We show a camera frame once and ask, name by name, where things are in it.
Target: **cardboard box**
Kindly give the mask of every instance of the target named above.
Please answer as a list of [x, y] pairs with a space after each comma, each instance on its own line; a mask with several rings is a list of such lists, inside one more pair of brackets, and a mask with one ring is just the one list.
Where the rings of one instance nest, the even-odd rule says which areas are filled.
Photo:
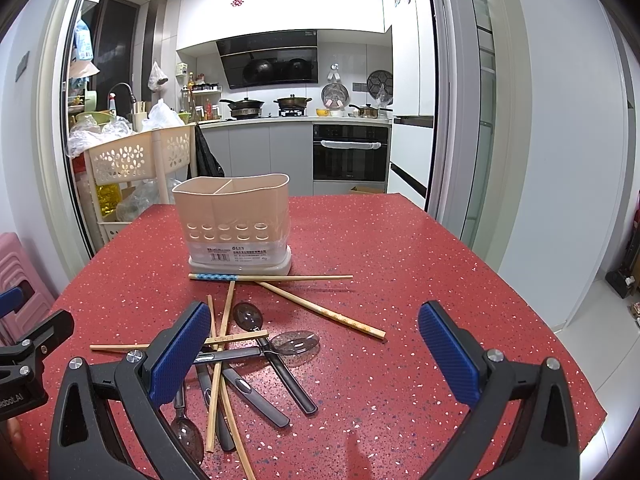
[[349, 190], [349, 194], [368, 195], [372, 193], [384, 193], [384, 189], [378, 189], [377, 187], [367, 186], [354, 186]]

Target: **speckled tabletop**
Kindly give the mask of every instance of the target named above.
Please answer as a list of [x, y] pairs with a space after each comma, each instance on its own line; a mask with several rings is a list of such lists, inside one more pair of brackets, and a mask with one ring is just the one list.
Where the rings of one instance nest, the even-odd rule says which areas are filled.
[[[550, 354], [567, 374], [583, 449], [604, 420], [585, 377], [562, 344], [526, 303], [475, 254], [403, 197], [345, 195], [290, 200], [292, 274], [354, 274], [353, 281], [283, 284], [299, 296], [387, 331], [387, 340], [319, 317], [254, 284], [238, 284], [235, 300], [250, 300], [271, 335], [308, 329], [321, 348], [292, 372], [318, 404], [308, 418], [262, 360], [237, 370], [291, 419], [278, 430], [230, 396], [259, 479], [417, 479], [454, 434], [466, 413], [417, 332], [418, 308], [436, 299], [485, 348], [538, 364]], [[76, 320], [74, 335], [46, 361], [49, 402], [21, 416], [36, 476], [47, 478], [47, 449], [57, 390], [66, 363], [114, 354], [92, 343], [149, 342], [194, 299], [212, 294], [222, 314], [226, 283], [188, 279], [188, 252], [172, 206], [154, 206], [122, 231], [56, 301]], [[231, 332], [240, 332], [235, 325]], [[187, 412], [201, 430], [206, 409], [194, 370], [187, 376]], [[115, 415], [136, 465], [153, 474], [124, 412]], [[168, 420], [170, 405], [162, 408]], [[516, 406], [510, 406], [478, 469], [492, 468]], [[236, 454], [216, 452], [202, 465], [214, 479], [241, 479]]]

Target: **gray lower cabinet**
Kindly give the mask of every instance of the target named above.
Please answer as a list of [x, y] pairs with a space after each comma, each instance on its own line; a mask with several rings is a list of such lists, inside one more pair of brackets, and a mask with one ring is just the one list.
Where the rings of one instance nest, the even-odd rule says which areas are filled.
[[269, 126], [271, 173], [289, 175], [290, 196], [314, 193], [314, 145], [311, 123], [296, 121]]
[[229, 128], [231, 176], [271, 173], [268, 124]]
[[231, 173], [231, 150], [229, 148], [229, 128], [203, 128], [202, 133], [209, 145], [213, 156], [225, 171], [225, 176]]

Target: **black garbage bag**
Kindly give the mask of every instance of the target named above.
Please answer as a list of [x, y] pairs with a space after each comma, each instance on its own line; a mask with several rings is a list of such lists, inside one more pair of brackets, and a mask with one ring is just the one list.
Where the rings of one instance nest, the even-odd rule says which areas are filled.
[[[196, 168], [198, 176], [225, 176], [225, 170], [211, 153], [202, 129], [196, 124]], [[191, 167], [187, 170], [187, 180], [191, 178]]]

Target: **oven handle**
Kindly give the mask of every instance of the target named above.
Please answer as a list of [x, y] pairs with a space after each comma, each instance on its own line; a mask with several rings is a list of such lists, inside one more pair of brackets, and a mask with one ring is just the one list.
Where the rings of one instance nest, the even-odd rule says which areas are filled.
[[343, 142], [341, 140], [321, 140], [320, 144], [335, 150], [377, 150], [382, 146], [380, 142]]

